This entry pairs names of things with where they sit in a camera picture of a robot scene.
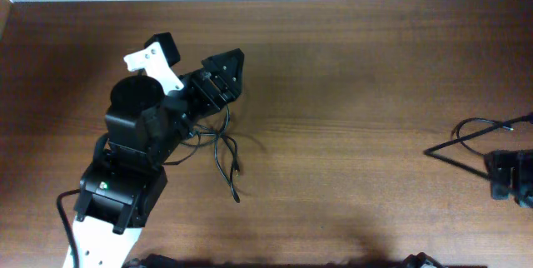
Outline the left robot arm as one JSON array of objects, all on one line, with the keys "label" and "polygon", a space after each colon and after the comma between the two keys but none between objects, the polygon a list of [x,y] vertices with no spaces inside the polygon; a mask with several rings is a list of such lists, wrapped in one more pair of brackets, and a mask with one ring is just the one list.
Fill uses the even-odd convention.
[{"label": "left robot arm", "polygon": [[154,43],[126,55],[133,74],[112,89],[111,105],[92,161],[82,175],[73,222],[64,221],[69,247],[66,267],[120,267],[141,235],[167,184],[164,167],[180,144],[197,150],[210,138],[224,142],[232,155],[223,175],[232,198],[239,201],[234,174],[239,170],[237,142],[220,128],[198,125],[202,118],[226,111],[242,92],[244,54],[239,49],[211,56],[202,68],[177,76],[171,69],[178,52],[164,53]]}]

